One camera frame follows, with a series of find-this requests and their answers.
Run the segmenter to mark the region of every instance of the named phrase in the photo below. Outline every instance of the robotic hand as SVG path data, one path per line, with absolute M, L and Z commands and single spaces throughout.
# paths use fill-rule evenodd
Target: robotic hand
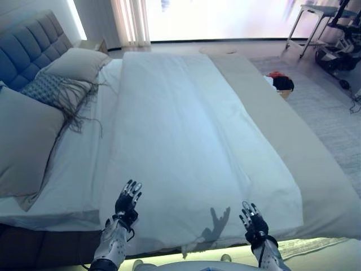
M 138 218 L 134 208 L 142 195 L 141 188 L 141 183 L 132 180 L 123 188 L 115 204 L 115 214 L 105 223 L 100 245 L 94 253 L 89 270 L 117 271 L 125 260 L 126 242 L 135 234 L 131 226 Z M 127 240 L 126 236 L 130 232 L 133 232 L 133 236 Z
M 245 237 L 258 260 L 258 267 L 271 271 L 290 271 L 282 260 L 276 239 L 268 235 L 268 225 L 256 205 L 242 202 L 242 206 L 243 215 L 239 217 L 247 230 Z

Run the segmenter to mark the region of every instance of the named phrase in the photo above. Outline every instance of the white wall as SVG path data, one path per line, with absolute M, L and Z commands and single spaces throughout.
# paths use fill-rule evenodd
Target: white wall
M 67 0 L 0 0 L 0 32 L 42 10 L 52 10 L 71 43 L 80 40 Z
M 121 47 L 110 0 L 74 0 L 85 34 L 104 39 L 108 49 Z

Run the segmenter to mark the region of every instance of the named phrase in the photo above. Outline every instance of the white pillow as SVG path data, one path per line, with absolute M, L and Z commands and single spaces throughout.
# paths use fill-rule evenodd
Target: white pillow
M 108 55 L 98 51 L 70 48 L 43 71 L 78 81 L 95 82 L 100 69 L 111 60 Z

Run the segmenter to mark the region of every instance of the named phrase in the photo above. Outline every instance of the beige blanket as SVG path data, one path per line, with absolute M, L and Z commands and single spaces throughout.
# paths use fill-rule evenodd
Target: beige blanket
M 304 226 L 293 238 L 361 239 L 361 201 L 318 137 L 243 56 L 210 58 L 300 187 Z

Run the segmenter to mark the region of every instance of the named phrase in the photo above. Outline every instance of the curtain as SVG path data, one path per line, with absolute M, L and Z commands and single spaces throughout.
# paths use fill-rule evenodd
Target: curtain
M 111 0 L 122 46 L 149 46 L 146 0 Z

